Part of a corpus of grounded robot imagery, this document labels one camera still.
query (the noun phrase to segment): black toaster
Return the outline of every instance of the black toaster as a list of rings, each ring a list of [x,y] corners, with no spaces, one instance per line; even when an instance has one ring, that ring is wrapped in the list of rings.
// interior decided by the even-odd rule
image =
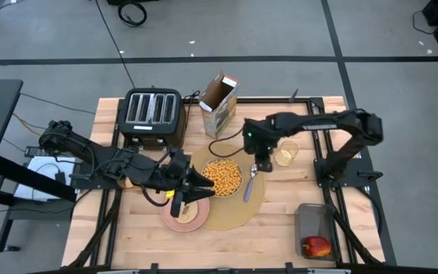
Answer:
[[[128,146],[139,149],[181,148],[186,109],[180,93],[168,88],[128,91],[119,114],[119,131]]]

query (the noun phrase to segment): bowl of cereal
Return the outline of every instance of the bowl of cereal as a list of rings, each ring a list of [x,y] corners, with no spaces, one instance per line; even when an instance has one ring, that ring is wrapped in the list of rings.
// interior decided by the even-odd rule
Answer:
[[[229,197],[237,193],[243,184],[243,171],[233,159],[212,159],[202,169],[202,176],[212,180],[216,197]]]

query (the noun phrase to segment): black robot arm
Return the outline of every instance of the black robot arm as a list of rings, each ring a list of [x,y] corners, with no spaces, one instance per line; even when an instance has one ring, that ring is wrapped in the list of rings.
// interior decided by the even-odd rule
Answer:
[[[145,189],[157,192],[174,190],[171,208],[173,217],[179,216],[182,202],[193,202],[214,195],[214,191],[202,188],[213,186],[214,183],[199,174],[194,167],[190,168],[190,156],[183,154],[180,149],[170,149],[165,155],[170,156],[170,162],[160,166],[161,161],[154,161],[135,151],[104,147],[92,142],[73,132],[68,121],[50,122],[39,144],[51,155],[68,152],[90,164],[92,173],[78,175],[80,178],[92,180],[99,176],[117,183],[117,180],[127,177],[134,185]]]
[[[343,129],[351,134],[351,139],[341,149],[327,154],[325,174],[333,179],[342,176],[346,163],[364,147],[383,140],[381,119],[361,109],[309,116],[276,113],[260,121],[245,119],[244,150],[255,155],[259,170],[271,172],[270,154],[280,138],[323,129]]]

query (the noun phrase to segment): toaster slot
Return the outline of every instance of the toaster slot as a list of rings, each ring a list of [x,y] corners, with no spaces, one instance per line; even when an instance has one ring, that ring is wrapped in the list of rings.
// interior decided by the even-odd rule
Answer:
[[[140,94],[133,94],[131,98],[131,102],[129,103],[129,111],[128,111],[128,122],[136,121],[136,114],[138,113],[138,107],[140,104]]]
[[[161,114],[163,113],[163,102],[165,101],[165,96],[158,94],[155,96],[155,109],[153,112],[153,122],[159,123],[161,121]]]
[[[165,99],[165,114],[163,115],[163,122],[170,123],[173,119],[173,108],[175,106],[175,96],[170,94]]]
[[[150,99],[151,95],[149,94],[143,94],[141,96],[141,106],[140,106],[140,112],[138,114],[138,121],[139,122],[146,122],[147,116],[148,116],[148,108],[150,106]]]

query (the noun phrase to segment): cereal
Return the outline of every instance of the cereal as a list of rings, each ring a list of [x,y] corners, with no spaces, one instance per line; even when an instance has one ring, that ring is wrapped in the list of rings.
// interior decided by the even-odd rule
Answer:
[[[212,161],[202,171],[202,176],[214,182],[213,190],[217,196],[229,196],[241,185],[241,172],[232,159]]]

